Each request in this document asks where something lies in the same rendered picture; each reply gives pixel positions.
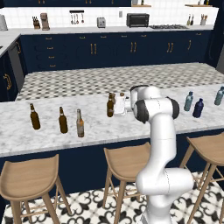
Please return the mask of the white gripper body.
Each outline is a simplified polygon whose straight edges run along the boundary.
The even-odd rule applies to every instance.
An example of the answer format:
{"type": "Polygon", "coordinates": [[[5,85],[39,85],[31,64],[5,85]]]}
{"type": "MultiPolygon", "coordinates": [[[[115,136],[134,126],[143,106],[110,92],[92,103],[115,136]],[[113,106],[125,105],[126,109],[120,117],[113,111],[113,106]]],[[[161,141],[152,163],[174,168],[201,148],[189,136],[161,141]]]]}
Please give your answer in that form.
{"type": "Polygon", "coordinates": [[[123,116],[125,114],[125,97],[117,96],[115,98],[114,115],[123,116]]]}

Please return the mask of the grey brown glass bottle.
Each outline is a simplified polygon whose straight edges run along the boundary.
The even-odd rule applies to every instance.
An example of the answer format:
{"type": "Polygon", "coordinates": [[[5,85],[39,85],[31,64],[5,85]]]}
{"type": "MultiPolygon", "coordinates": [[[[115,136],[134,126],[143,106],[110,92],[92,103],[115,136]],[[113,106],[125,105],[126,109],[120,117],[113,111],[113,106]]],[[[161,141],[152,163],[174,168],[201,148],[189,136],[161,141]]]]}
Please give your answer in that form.
{"type": "Polygon", "coordinates": [[[84,137],[84,122],[81,118],[81,111],[79,109],[77,109],[76,127],[78,137],[84,137]]]}

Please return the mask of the wooden bar stool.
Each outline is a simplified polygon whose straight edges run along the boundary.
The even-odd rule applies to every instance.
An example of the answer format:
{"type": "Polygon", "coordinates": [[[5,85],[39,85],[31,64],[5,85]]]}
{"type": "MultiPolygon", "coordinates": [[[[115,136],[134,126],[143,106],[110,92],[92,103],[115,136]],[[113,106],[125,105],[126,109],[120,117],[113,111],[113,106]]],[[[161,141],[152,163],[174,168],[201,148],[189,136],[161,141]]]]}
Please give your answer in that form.
{"type": "Polygon", "coordinates": [[[52,203],[49,196],[54,186],[56,194],[62,197],[67,212],[72,214],[59,177],[58,154],[24,162],[6,161],[0,175],[0,195],[10,202],[14,224],[22,224],[22,217],[28,217],[29,222],[32,222],[32,216],[40,214],[32,213],[28,206],[29,200],[39,197],[45,202],[46,211],[43,214],[49,213],[53,224],[60,224],[56,214],[58,197],[52,203]]]}
{"type": "Polygon", "coordinates": [[[138,146],[128,146],[117,149],[104,148],[108,165],[102,207],[105,207],[107,197],[115,197],[116,209],[114,224],[118,224],[124,199],[136,197],[140,200],[141,193],[135,189],[133,194],[126,189],[126,184],[135,182],[137,174],[146,166],[151,154],[149,142],[138,146]]]}
{"type": "Polygon", "coordinates": [[[224,176],[218,169],[219,166],[224,167],[224,132],[215,136],[188,137],[187,142],[189,147],[179,167],[187,169],[186,164],[194,151],[206,161],[201,179],[194,178],[198,184],[199,196],[187,222],[187,224],[191,224],[208,184],[210,182],[224,181],[224,176]]]}

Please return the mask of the dark blue base cupboards run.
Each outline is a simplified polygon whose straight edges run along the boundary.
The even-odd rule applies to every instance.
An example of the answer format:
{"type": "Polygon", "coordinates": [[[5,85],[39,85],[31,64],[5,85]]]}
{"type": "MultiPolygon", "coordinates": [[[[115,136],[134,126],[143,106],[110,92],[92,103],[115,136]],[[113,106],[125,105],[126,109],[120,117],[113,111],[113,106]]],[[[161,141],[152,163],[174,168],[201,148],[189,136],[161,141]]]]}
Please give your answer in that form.
{"type": "Polygon", "coordinates": [[[29,73],[203,62],[210,31],[22,35],[29,73]]]}

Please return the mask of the teal plastic bottle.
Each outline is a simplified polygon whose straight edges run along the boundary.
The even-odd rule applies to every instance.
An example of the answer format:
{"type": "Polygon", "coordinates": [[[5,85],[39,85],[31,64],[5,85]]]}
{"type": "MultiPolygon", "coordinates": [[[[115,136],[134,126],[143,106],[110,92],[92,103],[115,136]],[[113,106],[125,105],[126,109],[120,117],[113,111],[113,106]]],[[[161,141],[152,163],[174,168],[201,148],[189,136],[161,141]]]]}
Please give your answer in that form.
{"type": "Polygon", "coordinates": [[[221,100],[222,100],[223,95],[224,95],[224,87],[221,87],[220,90],[217,92],[217,95],[215,97],[214,105],[219,106],[221,104],[221,100]]]}
{"type": "Polygon", "coordinates": [[[193,92],[190,91],[188,96],[185,98],[184,111],[189,111],[193,102],[193,92]]]}

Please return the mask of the dark blue island cabinet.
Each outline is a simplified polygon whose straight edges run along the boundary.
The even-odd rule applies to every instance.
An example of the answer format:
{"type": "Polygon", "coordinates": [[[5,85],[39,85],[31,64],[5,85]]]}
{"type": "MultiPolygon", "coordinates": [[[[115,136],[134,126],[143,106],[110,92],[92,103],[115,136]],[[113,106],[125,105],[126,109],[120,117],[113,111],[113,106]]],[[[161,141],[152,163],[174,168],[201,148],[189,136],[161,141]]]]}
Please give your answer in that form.
{"type": "MultiPolygon", "coordinates": [[[[218,135],[221,132],[224,132],[224,129],[212,129],[177,134],[177,156],[167,164],[166,167],[172,168],[180,166],[189,146],[186,137],[213,136],[218,135]]],[[[100,189],[105,186],[108,169],[103,148],[116,149],[126,146],[141,145],[146,142],[151,143],[151,140],[149,138],[145,138],[118,143],[98,144],[72,149],[24,154],[19,156],[0,157],[0,173],[5,161],[21,162],[29,159],[50,158],[59,153],[59,177],[66,194],[100,189]]],[[[200,158],[197,152],[194,152],[186,166],[191,172],[203,172],[206,162],[200,158]]]]}

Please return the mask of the dark blue plastic bottle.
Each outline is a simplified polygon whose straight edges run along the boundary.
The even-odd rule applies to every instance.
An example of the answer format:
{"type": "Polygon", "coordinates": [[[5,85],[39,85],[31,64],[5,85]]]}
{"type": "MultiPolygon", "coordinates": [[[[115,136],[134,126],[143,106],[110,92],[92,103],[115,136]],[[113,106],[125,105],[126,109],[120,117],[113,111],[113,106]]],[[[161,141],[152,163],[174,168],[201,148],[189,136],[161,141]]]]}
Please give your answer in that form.
{"type": "Polygon", "coordinates": [[[196,104],[195,104],[195,107],[194,107],[194,111],[192,113],[192,116],[195,117],[195,118],[199,118],[201,116],[201,112],[202,112],[202,109],[204,108],[204,103],[203,103],[203,99],[200,98],[196,104]]]}

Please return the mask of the black toaster oven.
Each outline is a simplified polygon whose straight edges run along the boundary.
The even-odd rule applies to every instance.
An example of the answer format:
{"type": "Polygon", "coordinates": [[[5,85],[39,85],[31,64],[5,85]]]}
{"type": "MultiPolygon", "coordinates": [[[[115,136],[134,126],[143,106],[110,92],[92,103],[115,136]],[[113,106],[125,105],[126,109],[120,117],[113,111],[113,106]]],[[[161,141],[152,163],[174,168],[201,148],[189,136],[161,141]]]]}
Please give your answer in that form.
{"type": "Polygon", "coordinates": [[[131,27],[147,27],[149,25],[150,15],[147,13],[128,13],[126,25],[131,27]]]}

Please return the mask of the grey dishwasher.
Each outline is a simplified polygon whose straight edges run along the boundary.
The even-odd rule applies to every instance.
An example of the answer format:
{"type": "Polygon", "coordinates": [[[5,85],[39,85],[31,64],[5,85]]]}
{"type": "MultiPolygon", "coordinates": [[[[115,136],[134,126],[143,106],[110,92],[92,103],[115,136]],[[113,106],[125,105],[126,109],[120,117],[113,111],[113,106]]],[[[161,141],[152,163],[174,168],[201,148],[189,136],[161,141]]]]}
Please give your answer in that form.
{"type": "Polygon", "coordinates": [[[21,91],[24,82],[25,82],[25,76],[24,72],[21,66],[20,58],[18,55],[18,49],[16,44],[12,44],[8,50],[8,54],[10,56],[10,63],[12,66],[12,70],[16,79],[17,83],[17,89],[18,91],[21,91]]]}

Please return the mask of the brown coffee machine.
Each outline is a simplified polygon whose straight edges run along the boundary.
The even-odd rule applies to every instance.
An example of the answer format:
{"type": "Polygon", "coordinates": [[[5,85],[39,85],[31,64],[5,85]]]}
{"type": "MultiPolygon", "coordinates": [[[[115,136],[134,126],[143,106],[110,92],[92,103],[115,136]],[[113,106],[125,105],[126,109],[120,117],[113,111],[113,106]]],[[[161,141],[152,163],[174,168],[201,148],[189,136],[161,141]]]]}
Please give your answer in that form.
{"type": "Polygon", "coordinates": [[[41,13],[40,14],[40,19],[41,19],[41,23],[42,23],[42,30],[43,31],[49,31],[50,27],[49,27],[49,23],[48,23],[48,17],[46,13],[41,13]]]}

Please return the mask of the dark blue upper cupboards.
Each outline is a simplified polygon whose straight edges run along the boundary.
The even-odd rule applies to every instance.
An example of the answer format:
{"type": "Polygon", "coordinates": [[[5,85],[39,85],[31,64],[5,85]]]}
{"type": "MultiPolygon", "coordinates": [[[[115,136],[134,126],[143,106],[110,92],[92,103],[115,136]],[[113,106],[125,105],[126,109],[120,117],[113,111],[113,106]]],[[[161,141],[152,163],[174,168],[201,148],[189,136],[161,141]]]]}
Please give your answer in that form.
{"type": "Polygon", "coordinates": [[[130,7],[131,0],[0,0],[4,7],[130,7]]]}

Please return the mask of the dark blue side cupboard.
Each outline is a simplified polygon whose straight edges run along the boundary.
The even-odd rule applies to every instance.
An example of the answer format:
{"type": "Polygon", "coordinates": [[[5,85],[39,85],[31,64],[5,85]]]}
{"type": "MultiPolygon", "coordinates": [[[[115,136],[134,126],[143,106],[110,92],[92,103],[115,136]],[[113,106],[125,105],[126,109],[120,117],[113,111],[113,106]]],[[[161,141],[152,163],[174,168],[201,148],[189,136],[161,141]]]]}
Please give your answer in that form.
{"type": "Polygon", "coordinates": [[[0,57],[0,102],[14,102],[17,95],[18,86],[6,52],[0,57]]]}

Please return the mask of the dark fridge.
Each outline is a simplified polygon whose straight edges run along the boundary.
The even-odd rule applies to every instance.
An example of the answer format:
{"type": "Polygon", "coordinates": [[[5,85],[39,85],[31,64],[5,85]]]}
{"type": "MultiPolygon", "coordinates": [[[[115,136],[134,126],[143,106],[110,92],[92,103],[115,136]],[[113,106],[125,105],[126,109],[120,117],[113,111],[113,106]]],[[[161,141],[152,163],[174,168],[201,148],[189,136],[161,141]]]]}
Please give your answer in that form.
{"type": "Polygon", "coordinates": [[[211,5],[219,10],[213,27],[209,59],[212,66],[224,74],[224,0],[211,0],[211,5]]]}

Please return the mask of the grey canister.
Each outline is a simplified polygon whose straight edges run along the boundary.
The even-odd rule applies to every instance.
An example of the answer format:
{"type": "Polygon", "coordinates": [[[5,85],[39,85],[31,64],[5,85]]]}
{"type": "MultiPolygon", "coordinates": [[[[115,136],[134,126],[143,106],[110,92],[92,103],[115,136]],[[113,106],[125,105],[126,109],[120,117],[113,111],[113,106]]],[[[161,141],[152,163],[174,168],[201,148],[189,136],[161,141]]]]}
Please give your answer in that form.
{"type": "Polygon", "coordinates": [[[0,14],[0,31],[7,31],[8,27],[6,24],[5,16],[0,14]]]}

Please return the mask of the black utensil rail with tools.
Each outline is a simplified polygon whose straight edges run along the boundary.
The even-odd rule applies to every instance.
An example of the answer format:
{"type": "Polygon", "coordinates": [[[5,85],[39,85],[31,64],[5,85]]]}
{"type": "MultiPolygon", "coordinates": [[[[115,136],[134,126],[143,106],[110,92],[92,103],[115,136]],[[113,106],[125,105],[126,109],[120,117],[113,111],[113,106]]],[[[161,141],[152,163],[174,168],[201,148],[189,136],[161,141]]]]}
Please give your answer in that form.
{"type": "Polygon", "coordinates": [[[71,24],[79,25],[84,23],[84,11],[83,10],[70,10],[71,24]]]}

